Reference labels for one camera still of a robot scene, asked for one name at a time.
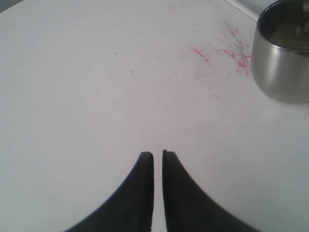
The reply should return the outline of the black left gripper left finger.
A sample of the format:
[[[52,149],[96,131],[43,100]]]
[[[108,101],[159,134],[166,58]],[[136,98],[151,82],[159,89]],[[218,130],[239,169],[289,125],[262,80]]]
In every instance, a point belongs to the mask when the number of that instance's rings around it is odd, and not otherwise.
[[[150,232],[154,208],[154,159],[140,153],[119,188],[69,232]]]

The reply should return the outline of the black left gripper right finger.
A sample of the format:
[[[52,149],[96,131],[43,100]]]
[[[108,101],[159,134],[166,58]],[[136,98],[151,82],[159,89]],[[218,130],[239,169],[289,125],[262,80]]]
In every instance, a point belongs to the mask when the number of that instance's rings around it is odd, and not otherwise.
[[[255,232],[213,201],[175,152],[162,154],[162,188],[168,232]]]

